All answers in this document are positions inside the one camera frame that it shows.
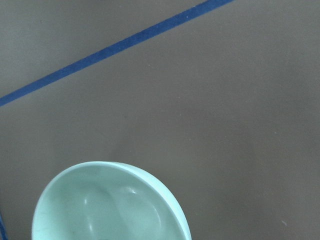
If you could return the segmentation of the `green bowl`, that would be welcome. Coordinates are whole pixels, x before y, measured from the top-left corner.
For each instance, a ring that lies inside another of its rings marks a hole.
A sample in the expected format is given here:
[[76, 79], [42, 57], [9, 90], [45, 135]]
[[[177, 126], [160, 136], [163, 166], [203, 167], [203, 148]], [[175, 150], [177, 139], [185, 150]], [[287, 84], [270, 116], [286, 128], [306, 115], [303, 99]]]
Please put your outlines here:
[[35, 207], [34, 240], [189, 240], [172, 192], [147, 171], [121, 162], [71, 166], [45, 187]]

